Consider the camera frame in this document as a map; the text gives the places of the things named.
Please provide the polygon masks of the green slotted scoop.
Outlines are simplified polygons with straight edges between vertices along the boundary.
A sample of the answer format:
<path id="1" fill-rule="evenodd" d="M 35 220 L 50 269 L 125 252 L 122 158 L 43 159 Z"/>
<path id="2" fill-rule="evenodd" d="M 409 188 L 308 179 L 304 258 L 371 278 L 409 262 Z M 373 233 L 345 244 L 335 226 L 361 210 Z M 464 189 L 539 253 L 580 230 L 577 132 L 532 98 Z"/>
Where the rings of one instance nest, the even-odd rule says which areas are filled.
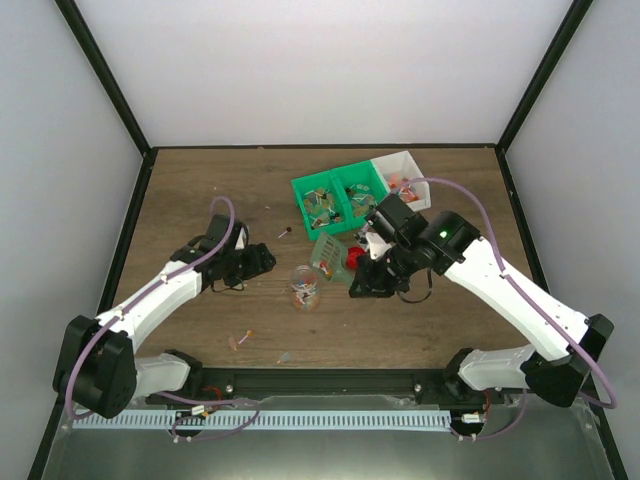
<path id="1" fill-rule="evenodd" d="M 309 260 L 310 267 L 328 283 L 350 287 L 354 276 L 346 266 L 348 250 L 338 239 L 322 232 L 316 240 Z"/>

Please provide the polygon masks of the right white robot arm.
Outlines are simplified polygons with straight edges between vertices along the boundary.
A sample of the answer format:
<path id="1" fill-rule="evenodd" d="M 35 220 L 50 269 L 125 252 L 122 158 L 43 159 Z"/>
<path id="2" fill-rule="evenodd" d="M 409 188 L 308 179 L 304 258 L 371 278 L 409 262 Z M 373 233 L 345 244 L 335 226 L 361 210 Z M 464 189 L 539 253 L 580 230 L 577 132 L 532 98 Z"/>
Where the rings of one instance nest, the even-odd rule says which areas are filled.
<path id="1" fill-rule="evenodd" d="M 455 212 L 428 221 L 389 195 L 366 222 L 369 251 L 357 259 L 350 297 L 401 295 L 415 273 L 426 271 L 476 295 L 527 340 L 511 349 L 460 350 L 444 378 L 451 400 L 465 403 L 486 389 L 526 389 L 552 405 L 572 405 L 613 332 L 609 319 L 588 317 L 551 297 Z"/>

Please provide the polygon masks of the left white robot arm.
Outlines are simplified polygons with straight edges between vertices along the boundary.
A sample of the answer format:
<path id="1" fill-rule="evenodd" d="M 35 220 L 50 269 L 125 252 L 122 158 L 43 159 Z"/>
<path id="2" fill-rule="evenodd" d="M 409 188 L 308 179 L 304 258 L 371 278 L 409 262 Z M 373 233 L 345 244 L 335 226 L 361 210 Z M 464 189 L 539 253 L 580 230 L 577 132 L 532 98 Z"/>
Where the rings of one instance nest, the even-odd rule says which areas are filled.
<path id="1" fill-rule="evenodd" d="M 242 290 L 247 280 L 271 271 L 276 259 L 263 243 L 249 241 L 247 226 L 227 215 L 212 217 L 205 234 L 176 250 L 140 290 L 95 318 L 79 315 L 66 327 L 53 389 L 67 407 L 80 405 L 106 419 L 131 400 L 170 392 L 181 403 L 204 392 L 203 365 L 167 350 L 136 353 L 174 311 L 221 281 Z"/>

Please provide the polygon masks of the green double candy bin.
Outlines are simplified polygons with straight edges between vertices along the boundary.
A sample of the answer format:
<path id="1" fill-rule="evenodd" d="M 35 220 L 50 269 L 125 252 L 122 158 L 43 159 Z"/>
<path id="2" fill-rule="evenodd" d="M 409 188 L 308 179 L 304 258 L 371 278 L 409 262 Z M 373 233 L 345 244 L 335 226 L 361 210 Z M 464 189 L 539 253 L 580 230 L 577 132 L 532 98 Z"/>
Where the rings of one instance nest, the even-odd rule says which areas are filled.
<path id="1" fill-rule="evenodd" d="M 291 186 L 311 241 L 360 229 L 388 194 L 371 160 L 295 178 Z"/>

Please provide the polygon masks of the white candy bin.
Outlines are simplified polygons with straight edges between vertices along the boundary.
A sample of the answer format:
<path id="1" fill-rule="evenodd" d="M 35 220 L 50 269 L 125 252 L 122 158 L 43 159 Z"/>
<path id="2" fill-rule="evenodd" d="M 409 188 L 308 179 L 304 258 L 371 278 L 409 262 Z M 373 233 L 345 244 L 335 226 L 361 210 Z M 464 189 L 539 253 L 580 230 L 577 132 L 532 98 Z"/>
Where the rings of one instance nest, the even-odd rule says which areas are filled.
<path id="1" fill-rule="evenodd" d="M 408 151 L 396 152 L 371 159 L 386 192 L 397 191 L 400 198 L 414 211 L 431 207 L 429 184 L 409 180 L 422 178 L 423 174 Z"/>

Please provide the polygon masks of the clear plastic jar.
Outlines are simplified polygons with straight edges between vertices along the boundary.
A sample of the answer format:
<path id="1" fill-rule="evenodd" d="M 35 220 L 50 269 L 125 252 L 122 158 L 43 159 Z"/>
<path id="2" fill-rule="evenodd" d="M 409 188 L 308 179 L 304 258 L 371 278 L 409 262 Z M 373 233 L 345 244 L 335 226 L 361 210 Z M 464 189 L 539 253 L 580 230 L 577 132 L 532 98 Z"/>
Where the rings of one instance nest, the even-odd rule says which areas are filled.
<path id="1" fill-rule="evenodd" d="M 319 304 L 319 279 L 310 266 L 297 266 L 291 274 L 290 286 L 293 305 L 296 308 L 310 311 Z"/>

